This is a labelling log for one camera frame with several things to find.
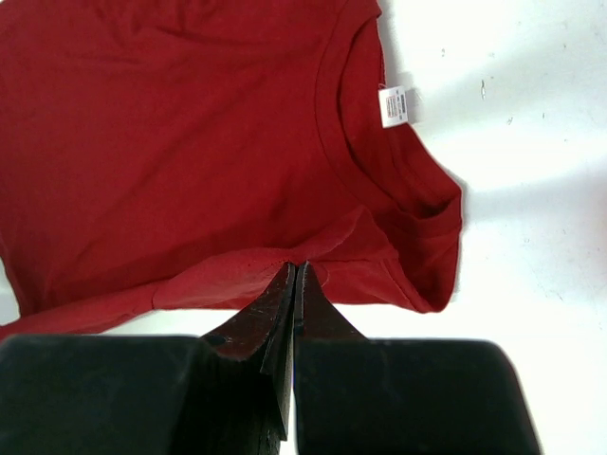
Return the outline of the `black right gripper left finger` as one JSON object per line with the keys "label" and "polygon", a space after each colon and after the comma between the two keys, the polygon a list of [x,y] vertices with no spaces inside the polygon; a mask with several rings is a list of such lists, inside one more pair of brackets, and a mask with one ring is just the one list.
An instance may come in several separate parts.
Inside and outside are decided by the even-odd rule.
{"label": "black right gripper left finger", "polygon": [[202,337],[20,335],[1,345],[5,454],[276,454],[296,268]]}

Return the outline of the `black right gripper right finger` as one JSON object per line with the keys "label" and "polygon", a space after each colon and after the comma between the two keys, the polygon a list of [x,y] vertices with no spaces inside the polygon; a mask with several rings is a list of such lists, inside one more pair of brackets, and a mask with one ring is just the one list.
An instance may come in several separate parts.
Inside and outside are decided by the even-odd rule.
{"label": "black right gripper right finger", "polygon": [[294,392],[302,454],[535,454],[518,376],[495,343],[369,338],[310,264],[295,284]]}

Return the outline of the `dark red t shirt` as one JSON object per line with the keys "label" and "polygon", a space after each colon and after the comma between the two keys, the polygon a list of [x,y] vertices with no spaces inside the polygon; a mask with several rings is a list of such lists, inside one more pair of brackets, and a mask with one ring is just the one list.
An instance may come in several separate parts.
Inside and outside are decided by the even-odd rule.
{"label": "dark red t shirt", "polygon": [[285,263],[439,312],[458,185],[381,126],[374,1],[5,1],[1,259],[20,333],[240,309]]}

